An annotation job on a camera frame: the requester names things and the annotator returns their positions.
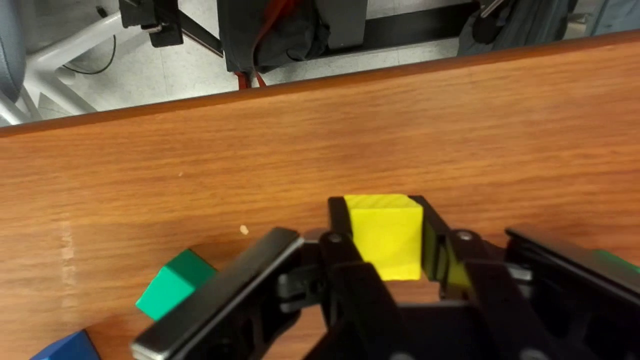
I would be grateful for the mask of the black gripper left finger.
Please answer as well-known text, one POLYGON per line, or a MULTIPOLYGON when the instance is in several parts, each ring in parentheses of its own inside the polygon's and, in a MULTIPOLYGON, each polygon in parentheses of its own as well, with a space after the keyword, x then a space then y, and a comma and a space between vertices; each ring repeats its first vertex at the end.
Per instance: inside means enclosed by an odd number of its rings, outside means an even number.
POLYGON ((321 237, 326 334, 317 360, 391 360, 400 345, 397 302, 361 256, 345 198, 329 199, 329 219, 331 232, 321 237))

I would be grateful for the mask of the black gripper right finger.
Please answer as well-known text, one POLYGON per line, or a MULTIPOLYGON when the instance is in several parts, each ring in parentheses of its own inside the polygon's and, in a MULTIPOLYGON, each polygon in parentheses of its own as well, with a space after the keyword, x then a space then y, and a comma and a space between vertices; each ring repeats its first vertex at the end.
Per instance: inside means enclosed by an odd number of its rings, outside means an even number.
POLYGON ((478 315, 492 360, 522 360, 535 348, 535 312, 509 266, 474 230, 451 228, 425 198, 422 270, 440 283, 444 299, 463 299, 478 315))

